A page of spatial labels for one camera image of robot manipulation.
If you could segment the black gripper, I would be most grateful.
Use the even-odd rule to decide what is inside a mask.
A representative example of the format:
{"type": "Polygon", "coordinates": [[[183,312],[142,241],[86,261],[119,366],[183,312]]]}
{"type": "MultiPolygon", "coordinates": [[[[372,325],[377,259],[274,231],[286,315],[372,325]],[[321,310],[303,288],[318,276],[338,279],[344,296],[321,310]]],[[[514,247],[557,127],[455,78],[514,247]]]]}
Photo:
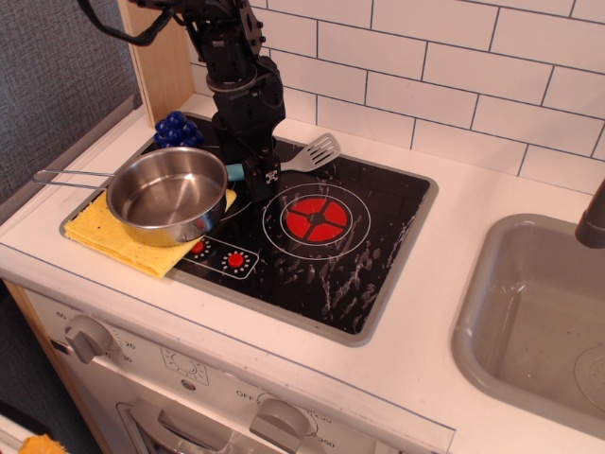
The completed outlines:
{"type": "Polygon", "coordinates": [[[284,86],[276,63],[255,59],[242,79],[210,79],[217,112],[213,125],[231,182],[245,181],[251,200],[274,196],[280,161],[273,131],[285,119],[284,86]]]}

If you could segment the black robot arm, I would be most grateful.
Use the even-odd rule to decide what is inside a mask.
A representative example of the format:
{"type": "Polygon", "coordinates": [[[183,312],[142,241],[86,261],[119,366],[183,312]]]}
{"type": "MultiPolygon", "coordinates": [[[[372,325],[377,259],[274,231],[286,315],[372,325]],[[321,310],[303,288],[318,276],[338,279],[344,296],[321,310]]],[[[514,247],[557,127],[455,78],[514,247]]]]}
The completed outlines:
{"type": "Polygon", "coordinates": [[[138,1],[166,10],[187,30],[217,112],[212,118],[223,158],[244,169],[254,202],[274,196],[280,161],[273,132],[285,119],[284,86],[277,65],[260,54],[263,24],[247,1],[138,1]]]}

